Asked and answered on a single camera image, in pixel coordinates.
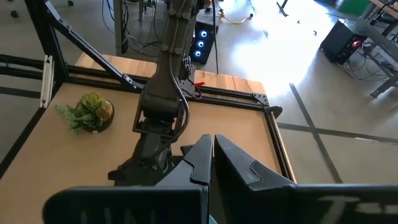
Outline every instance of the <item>plant pot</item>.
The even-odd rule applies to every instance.
[[[97,133],[103,132],[105,129],[107,129],[111,125],[111,123],[113,121],[113,117],[114,117],[114,106],[110,101],[106,100],[106,102],[108,102],[112,106],[113,113],[111,114],[111,117],[107,121],[104,121],[104,123],[102,124],[101,127],[84,127],[84,128],[82,128],[83,130],[88,131],[93,134],[97,134]]]

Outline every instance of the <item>black bracket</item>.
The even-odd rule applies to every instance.
[[[279,117],[279,115],[282,113],[283,109],[281,106],[270,106],[267,108],[264,108],[265,113],[273,113],[275,116],[275,119]]]
[[[257,103],[265,107],[269,106],[268,97],[265,94],[253,93],[252,95],[257,100]]]

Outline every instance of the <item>red clip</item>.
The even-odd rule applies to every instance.
[[[204,84],[205,84],[204,82],[195,83],[195,86],[203,86]]]

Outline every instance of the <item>computer tower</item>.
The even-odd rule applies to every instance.
[[[206,24],[197,21],[195,25],[195,36],[190,49],[190,56],[193,62],[206,64],[210,55],[213,42],[215,41],[214,31],[218,31],[213,24]]]
[[[366,38],[355,21],[339,19],[321,43],[320,49],[330,62],[342,65],[362,47]]]

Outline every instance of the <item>succulent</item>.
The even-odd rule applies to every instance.
[[[112,105],[97,93],[84,94],[75,108],[55,105],[55,109],[68,120],[73,134],[80,128],[101,127],[113,113]]]

